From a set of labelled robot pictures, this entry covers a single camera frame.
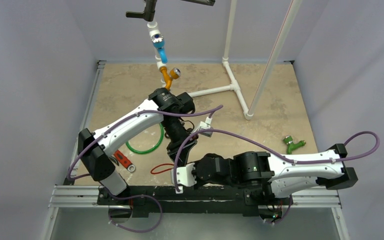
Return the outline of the red cable lock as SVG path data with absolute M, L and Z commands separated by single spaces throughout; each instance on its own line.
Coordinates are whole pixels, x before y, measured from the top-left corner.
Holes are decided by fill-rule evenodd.
M 171 169 L 173 167 L 174 167 L 174 164 L 172 164 L 172 163 L 162 163 L 162 164 L 159 164 L 159 165 L 153 167 L 150 170 L 150 174 L 151 175 L 159 175 L 159 174 L 162 174 L 165 172 L 169 172 L 169 171 L 171 171 Z

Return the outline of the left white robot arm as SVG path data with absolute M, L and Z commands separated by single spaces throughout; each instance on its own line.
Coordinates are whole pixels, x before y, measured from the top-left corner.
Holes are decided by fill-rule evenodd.
M 191 134 L 179 115 L 194 112 L 193 98 L 188 93 L 175 96 L 166 88 L 158 88 L 118 121 L 95 131 L 87 128 L 80 131 L 78 154 L 93 180 L 103 184 L 110 191 L 110 199 L 122 205 L 129 199 L 128 185 L 116 171 L 110 156 L 142 131 L 162 124 L 170 139 L 167 154 L 174 160 L 180 145 Z

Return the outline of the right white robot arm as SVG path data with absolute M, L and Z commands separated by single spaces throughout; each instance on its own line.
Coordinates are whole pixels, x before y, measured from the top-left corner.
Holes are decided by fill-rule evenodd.
M 190 174 L 196 187 L 217 184 L 260 190 L 262 200 L 272 204 L 316 186 L 327 190 L 353 187 L 358 181 L 357 173 L 340 161 L 346 155 L 341 144 L 320 153 L 287 154 L 284 159 L 266 151 L 248 151 L 232 158 L 208 153 L 193 163 Z

